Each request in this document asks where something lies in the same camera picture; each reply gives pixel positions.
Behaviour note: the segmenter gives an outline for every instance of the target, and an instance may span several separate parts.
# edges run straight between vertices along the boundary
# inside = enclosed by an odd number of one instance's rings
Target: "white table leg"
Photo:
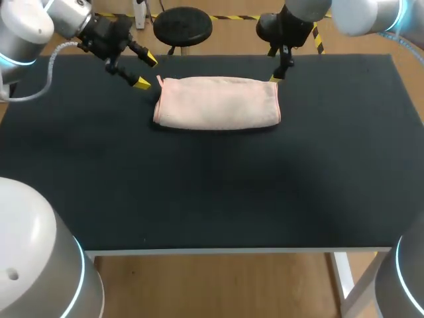
[[[147,12],[146,3],[138,4],[136,0],[132,0],[132,6],[134,7],[135,27],[138,30],[144,29]]]
[[[375,278],[386,254],[378,253],[347,297],[341,298],[342,318],[355,318],[372,300],[375,300]]]
[[[7,95],[10,95],[10,85],[4,85],[3,91],[5,91]],[[0,103],[7,103],[7,102],[0,98]]]
[[[86,251],[85,252],[88,258],[94,263],[95,257],[97,256],[95,252]]]
[[[337,291],[339,292],[339,299],[343,301],[354,287],[347,253],[331,253],[331,262],[333,263],[333,270],[337,283]]]

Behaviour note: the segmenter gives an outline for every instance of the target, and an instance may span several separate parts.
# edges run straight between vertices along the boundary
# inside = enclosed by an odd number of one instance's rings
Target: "table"
[[[156,73],[267,80],[277,63],[123,58],[154,84],[141,91],[95,58],[60,56],[52,91],[9,107],[0,175],[44,195],[92,255],[388,250],[424,206],[423,127],[389,56],[297,57],[273,129],[151,124]],[[45,69],[42,58],[17,95]],[[333,259],[349,293],[346,254]]]

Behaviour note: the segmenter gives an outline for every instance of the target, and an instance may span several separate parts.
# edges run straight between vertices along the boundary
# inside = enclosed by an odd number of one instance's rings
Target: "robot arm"
[[[331,8],[338,30],[348,36],[392,32],[424,50],[424,0],[286,0],[278,14],[260,16],[258,36],[270,43],[269,56],[280,51],[271,80],[284,79],[293,66],[292,48],[305,44],[313,23]]]
[[[148,88],[147,81],[118,65],[126,47],[149,66],[157,64],[149,50],[133,40],[131,26],[127,17],[117,21],[96,17],[86,0],[4,0],[0,8],[3,84],[20,81],[57,32],[66,39],[78,37],[78,47],[104,60],[110,74],[118,74],[131,86]]]

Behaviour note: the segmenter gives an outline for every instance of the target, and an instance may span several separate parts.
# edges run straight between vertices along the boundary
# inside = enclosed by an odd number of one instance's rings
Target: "folded towel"
[[[161,126],[219,131],[281,121],[277,83],[223,77],[158,80],[162,94],[153,121]]]

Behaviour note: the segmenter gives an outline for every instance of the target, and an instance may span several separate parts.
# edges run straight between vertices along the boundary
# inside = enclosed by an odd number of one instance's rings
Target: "cable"
[[[57,55],[64,48],[67,48],[69,46],[77,46],[77,45],[78,45],[78,42],[66,42],[56,47],[56,49],[53,51],[48,61],[46,85],[38,93],[29,95],[26,97],[10,98],[9,94],[3,89],[3,77],[0,72],[0,99],[4,101],[8,101],[8,102],[17,102],[17,101],[31,101],[33,99],[39,98],[40,96],[43,96],[45,93],[48,92],[48,90],[50,89],[50,86],[52,85],[53,65]]]
[[[159,0],[159,4],[160,4],[160,7],[162,8],[162,12],[164,12],[165,7],[164,7],[164,4],[162,3],[162,0]]]
[[[406,47],[417,58],[417,60],[419,60],[419,62],[424,66],[424,58],[408,42],[404,41],[402,38],[397,38],[396,36],[390,33],[379,32],[378,35],[383,36],[384,38],[388,38],[389,40],[395,41],[399,43],[400,45]]]

